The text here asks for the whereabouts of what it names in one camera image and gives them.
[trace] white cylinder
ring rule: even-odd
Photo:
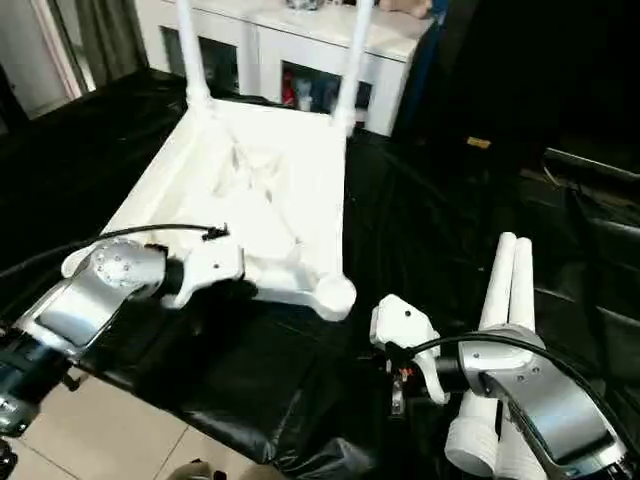
[[[520,238],[516,242],[511,280],[509,323],[535,331],[533,254],[531,240]],[[505,405],[502,415],[502,433],[498,446],[495,478],[500,480],[545,480],[542,466],[529,448],[522,434],[509,421]]]
[[[210,98],[209,87],[204,76],[200,42],[193,26],[191,2],[176,0],[176,7],[180,26],[180,48],[187,74],[187,103],[189,106],[206,105]]]
[[[516,251],[516,236],[511,232],[500,235],[496,258],[493,261],[487,295],[484,299],[480,330],[507,323],[509,314],[509,296],[511,294],[511,276],[513,257]]]
[[[547,475],[522,433],[509,421],[509,409],[502,415],[495,478],[500,480],[545,480]]]
[[[367,34],[373,15],[374,0],[359,0],[356,15],[356,28],[353,32],[351,47],[347,53],[347,63],[342,76],[338,103],[333,112],[333,121],[338,128],[344,128],[346,135],[351,136],[356,121],[356,96],[360,79],[360,67],[364,58]]]
[[[500,235],[482,309],[481,330],[507,323],[516,240],[513,233]],[[464,394],[444,448],[447,459],[460,470],[478,477],[494,474],[498,456],[497,409],[498,401],[493,398],[481,398],[471,391]]]
[[[516,242],[511,280],[509,323],[536,331],[533,286],[533,254],[531,240],[519,238]]]

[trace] glass cabinet door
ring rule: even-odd
[[[342,78],[304,65],[282,61],[282,103],[314,113],[333,113]],[[358,126],[367,121],[372,86],[360,82],[356,101]]]
[[[169,70],[185,76],[178,31],[161,27]],[[237,48],[210,38],[199,37],[207,83],[229,92],[239,92]]]

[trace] curtain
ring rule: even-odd
[[[76,0],[76,8],[96,87],[147,66],[133,0]]]

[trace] black tarp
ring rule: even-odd
[[[0,268],[98,232],[180,119],[183,88],[136,74],[0,137]],[[510,230],[533,240],[539,333],[579,362],[640,443],[638,210],[490,158],[357,132],[344,268],[358,300],[345,322],[218,285],[179,312],[128,305],[83,367],[291,478],[464,478],[443,457],[455,400],[416,405],[411,422],[387,419],[369,320],[395,293],[443,335],[474,329],[498,236]],[[3,281],[1,319],[56,276],[46,264]]]

